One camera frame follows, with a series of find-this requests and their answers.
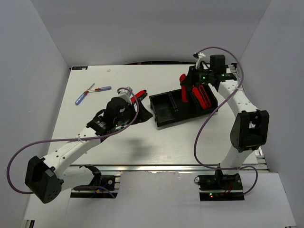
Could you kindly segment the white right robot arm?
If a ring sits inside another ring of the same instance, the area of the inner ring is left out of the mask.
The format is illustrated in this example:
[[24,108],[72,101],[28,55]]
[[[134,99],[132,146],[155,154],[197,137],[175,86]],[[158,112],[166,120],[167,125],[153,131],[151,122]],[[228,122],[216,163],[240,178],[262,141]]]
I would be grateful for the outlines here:
[[241,89],[235,74],[228,73],[225,56],[212,55],[210,63],[204,61],[203,53],[195,54],[197,62],[189,68],[186,76],[180,77],[182,100],[192,93],[203,109],[211,107],[207,86],[212,85],[232,110],[235,121],[230,132],[231,147],[225,159],[216,169],[215,185],[226,189],[231,185],[230,176],[236,175],[246,158],[267,140],[269,113],[253,105]]

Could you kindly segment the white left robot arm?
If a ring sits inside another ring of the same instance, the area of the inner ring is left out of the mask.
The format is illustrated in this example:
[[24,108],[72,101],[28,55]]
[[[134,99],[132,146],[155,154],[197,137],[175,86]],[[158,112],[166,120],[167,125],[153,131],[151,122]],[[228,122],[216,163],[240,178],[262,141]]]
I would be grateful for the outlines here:
[[129,125],[144,123],[153,115],[141,102],[137,105],[121,97],[114,97],[104,110],[96,113],[77,138],[60,149],[28,162],[25,184],[46,204],[61,191],[76,188],[94,190],[101,187],[101,172],[91,164],[72,168],[71,164],[90,149]]

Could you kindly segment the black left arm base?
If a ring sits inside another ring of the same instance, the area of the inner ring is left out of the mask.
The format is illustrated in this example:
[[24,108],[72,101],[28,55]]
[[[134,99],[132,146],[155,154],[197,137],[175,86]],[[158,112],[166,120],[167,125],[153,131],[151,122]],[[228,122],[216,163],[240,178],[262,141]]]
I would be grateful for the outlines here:
[[120,176],[103,175],[99,169],[89,164],[84,166],[93,174],[88,185],[75,187],[71,190],[71,198],[84,199],[115,199],[120,188]]

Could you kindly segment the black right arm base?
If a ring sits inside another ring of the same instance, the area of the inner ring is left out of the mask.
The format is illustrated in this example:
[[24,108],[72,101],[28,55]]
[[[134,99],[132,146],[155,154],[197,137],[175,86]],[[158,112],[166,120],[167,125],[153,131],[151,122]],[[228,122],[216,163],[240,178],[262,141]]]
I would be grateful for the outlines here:
[[212,175],[199,175],[194,179],[199,187],[199,199],[208,201],[244,201],[240,175],[224,175],[216,170]]

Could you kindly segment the red folding knife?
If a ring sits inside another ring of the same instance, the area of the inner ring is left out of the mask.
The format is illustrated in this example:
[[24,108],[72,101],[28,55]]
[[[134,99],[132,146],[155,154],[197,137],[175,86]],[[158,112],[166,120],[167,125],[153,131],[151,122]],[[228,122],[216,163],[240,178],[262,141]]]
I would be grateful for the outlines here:
[[187,88],[182,85],[181,83],[183,82],[183,80],[186,78],[185,74],[182,74],[179,78],[180,81],[180,86],[181,86],[181,99],[183,103],[187,103],[188,99],[187,99]]
[[210,98],[206,92],[206,89],[203,85],[200,85],[198,87],[194,87],[192,89],[192,92],[194,96],[197,98],[200,106],[202,107],[203,110],[209,109],[212,107],[212,103],[210,101]]
[[140,92],[138,92],[138,93],[135,95],[135,97],[132,97],[132,98],[131,98],[131,102],[132,102],[132,103],[135,103],[135,102],[136,102],[135,99],[137,99],[138,102],[139,102],[139,101],[142,101],[147,95],[148,95],[148,94],[147,94],[147,91],[146,91],[146,90],[141,90]]

